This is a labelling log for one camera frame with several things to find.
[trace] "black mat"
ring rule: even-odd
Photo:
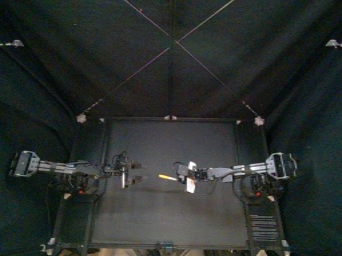
[[[92,243],[246,246],[243,208],[231,184],[218,183],[210,195],[214,183],[199,184],[188,194],[181,184],[157,178],[160,173],[172,176],[175,161],[195,161],[199,167],[234,165],[234,124],[115,121],[109,133],[107,158],[125,150],[147,168],[131,171],[144,180],[127,189],[119,179],[108,180]]]

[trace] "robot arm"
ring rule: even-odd
[[[16,155],[12,161],[9,175],[29,178],[37,172],[45,172],[61,177],[60,180],[65,181],[67,185],[71,185],[69,181],[73,178],[76,185],[72,186],[72,189],[84,187],[84,185],[80,186],[80,184],[87,184],[88,186],[89,179],[93,181],[119,176],[121,178],[121,188],[125,188],[131,184],[141,181],[140,176],[128,176],[129,169],[139,168],[141,168],[140,164],[128,161],[127,152],[121,152],[119,155],[113,156],[112,164],[93,165],[88,161],[77,161],[73,163],[44,161],[35,152],[22,151]]]
[[[95,179],[101,175],[101,170],[87,161],[75,163],[48,162],[41,160],[35,152],[22,151],[12,162],[9,175],[28,178],[37,172],[83,175]]]
[[[230,168],[196,168],[189,162],[188,166],[176,163],[176,178],[159,175],[160,178],[176,180],[187,185],[187,192],[193,193],[195,183],[206,181],[235,182],[240,180],[240,188],[250,197],[262,194],[276,195],[282,193],[282,182],[295,177],[296,162],[291,154],[274,153],[263,163],[236,165]]]

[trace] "black curtain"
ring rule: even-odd
[[[5,21],[0,31],[1,43],[20,39]],[[0,254],[39,255],[57,197],[47,189],[48,176],[8,176],[10,160],[16,152],[31,150],[43,159],[67,161],[76,122],[28,48],[0,48],[0,72]]]
[[[340,27],[331,38],[340,41]],[[292,152],[299,160],[298,177],[280,204],[295,255],[339,255],[342,251],[340,81],[342,49],[322,45],[268,117],[271,150]]]

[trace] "diagonal wire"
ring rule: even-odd
[[[156,60],[157,58],[169,50],[169,47],[165,48],[144,65],[143,67],[99,99],[84,111],[81,114],[87,113]]]
[[[238,93],[231,89],[231,87],[219,79],[219,77],[212,73],[208,67],[200,62],[200,60],[195,57],[195,55],[187,50],[187,48],[175,41],[175,43],[180,46],[180,48],[187,52],[187,54],[192,57],[192,59],[197,62],[197,64],[206,69],[206,71],[211,74],[211,76],[218,80],[218,82],[231,91],[234,97],[240,101],[244,107],[254,113],[255,116],[259,116],[256,111],[251,108],[251,106],[244,102],[244,100],[238,96]]]
[[[199,25],[188,31],[188,33],[177,40],[177,42],[180,42],[183,39],[185,39],[185,37],[188,37],[188,35],[192,34],[192,32],[195,32],[195,31],[197,30],[197,28],[202,27],[202,25],[203,25],[204,23],[207,23],[207,21],[208,21],[214,16],[216,16],[216,15],[220,13],[220,11],[222,11],[227,6],[230,6],[234,2],[235,2],[235,0],[231,0],[230,2],[227,2],[227,3],[226,3],[226,4],[211,14],[200,23],[199,23]]]
[[[136,12],[153,24],[153,26],[169,37],[169,34],[161,29],[161,27],[148,18],[148,16],[139,10],[128,0],[123,0],[135,10]]]

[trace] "yellow object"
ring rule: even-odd
[[[165,179],[165,180],[175,180],[176,181],[176,178],[169,177],[169,176],[163,175],[163,174],[159,174],[159,178]]]

